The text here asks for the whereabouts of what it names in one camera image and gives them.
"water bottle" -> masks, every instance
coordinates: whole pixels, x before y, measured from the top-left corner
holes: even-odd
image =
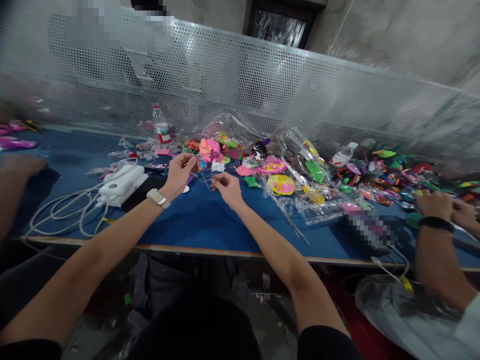
[[[169,124],[167,123],[164,113],[160,110],[160,106],[154,103],[151,110],[151,121],[155,127],[158,139],[162,144],[171,142],[172,138],[170,137]]]
[[[356,142],[351,142],[348,146],[341,146],[330,160],[330,164],[337,168],[345,166],[354,155],[354,150],[358,146]]]

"smartwatch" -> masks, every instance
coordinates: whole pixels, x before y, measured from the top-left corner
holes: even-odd
[[[166,210],[171,202],[168,201],[157,189],[152,189],[146,193],[146,197],[152,199],[157,205]]]
[[[432,229],[438,229],[438,230],[447,230],[451,232],[452,234],[455,231],[455,227],[453,224],[449,221],[445,221],[444,219],[440,217],[435,217],[435,216],[427,216],[423,217],[419,222],[418,222],[418,227],[422,227],[423,225],[428,226],[429,228]]]

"black sleeve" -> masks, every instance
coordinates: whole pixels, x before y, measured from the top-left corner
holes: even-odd
[[[42,359],[61,360],[62,348],[55,341],[45,339],[24,340],[0,347],[0,359],[2,360],[31,360],[39,356]]]
[[[352,339],[340,330],[329,326],[310,326],[298,339],[297,360],[362,359]]]

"table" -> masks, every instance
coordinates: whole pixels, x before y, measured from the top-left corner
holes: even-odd
[[[47,129],[41,134],[25,131],[16,133],[15,136],[38,142],[36,148],[15,151],[44,157],[50,167],[59,173],[58,180],[49,193],[45,194],[42,204],[98,184],[100,180],[86,178],[84,174],[93,168],[108,167],[113,160],[108,158],[107,154],[123,149],[117,145],[120,137],[81,131]],[[139,164],[144,165],[146,162],[141,160]],[[298,238],[272,199],[265,198],[261,189],[248,188],[245,181],[240,181],[240,185],[245,202],[290,241],[309,262],[375,266],[351,243],[335,221],[307,226],[299,214],[294,215],[292,218],[308,239],[308,245],[303,239]],[[49,186],[42,185],[39,178],[32,178],[15,223],[23,233],[29,229],[26,223],[32,215],[31,202],[37,195],[38,190],[35,189],[39,188],[47,191]],[[383,215],[399,218],[402,228],[409,237],[409,241],[402,244],[400,251],[413,263],[417,232],[405,225],[406,214],[396,205],[384,207],[374,204],[374,206]],[[89,218],[88,226],[85,227],[87,232],[93,233],[102,213],[103,210],[99,209],[98,214]],[[121,210],[111,208],[107,217],[118,219],[122,214]],[[64,228],[65,224],[64,221],[49,221],[40,228],[46,232],[54,232]],[[56,236],[30,237],[31,241],[36,242],[73,245],[82,245],[85,239],[78,229]],[[190,191],[179,196],[151,225],[136,248],[182,254],[263,257],[255,240],[236,214],[223,202],[220,193],[210,192],[209,188],[198,180],[194,180],[190,184]],[[465,271],[480,271],[480,251],[457,248],[456,252]],[[393,256],[399,264],[404,263],[396,254]],[[381,260],[387,266],[393,265],[388,257]]]

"white watch band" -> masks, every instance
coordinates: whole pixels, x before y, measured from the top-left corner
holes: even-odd
[[[156,204],[160,205],[164,210],[166,210],[171,202],[168,201],[157,189],[152,189],[146,193],[147,198],[152,199]]]

